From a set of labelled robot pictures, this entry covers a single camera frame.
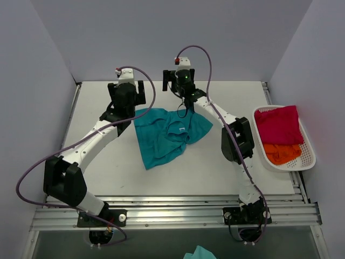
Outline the teal t shirt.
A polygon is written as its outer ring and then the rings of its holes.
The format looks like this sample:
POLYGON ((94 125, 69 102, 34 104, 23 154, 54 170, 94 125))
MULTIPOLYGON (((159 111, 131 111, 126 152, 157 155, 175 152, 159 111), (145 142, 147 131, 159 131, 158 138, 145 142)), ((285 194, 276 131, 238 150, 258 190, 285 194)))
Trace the teal t shirt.
POLYGON ((134 127, 146 170, 167 164, 182 155, 187 145, 205 137, 213 124, 198 113, 188 112, 180 118, 176 111, 152 108, 148 113, 136 111, 134 127))

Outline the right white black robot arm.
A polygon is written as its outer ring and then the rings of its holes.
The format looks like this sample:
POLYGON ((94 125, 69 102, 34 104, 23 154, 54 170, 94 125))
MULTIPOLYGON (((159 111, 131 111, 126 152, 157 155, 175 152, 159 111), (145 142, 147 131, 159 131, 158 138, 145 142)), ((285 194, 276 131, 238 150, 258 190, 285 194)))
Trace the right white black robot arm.
POLYGON ((187 111, 198 113, 221 129, 221 151, 233 164, 239 190, 239 208, 229 213, 227 223, 269 224, 270 211, 253 179, 254 140, 248 119, 238 118, 208 99, 194 82, 194 69, 163 71, 162 90, 179 97, 187 111))

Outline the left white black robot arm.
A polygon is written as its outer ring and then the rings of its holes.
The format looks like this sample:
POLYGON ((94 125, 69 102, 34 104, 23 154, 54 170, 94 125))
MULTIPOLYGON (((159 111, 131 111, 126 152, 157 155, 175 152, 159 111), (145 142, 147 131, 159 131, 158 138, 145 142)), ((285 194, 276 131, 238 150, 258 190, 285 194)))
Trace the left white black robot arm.
POLYGON ((89 131, 90 138, 45 162, 43 191, 57 200, 89 213, 96 226, 113 218, 107 202, 87 190, 84 171, 110 142, 119 137, 135 117, 137 105, 146 103, 144 82, 108 84, 111 102, 89 131))

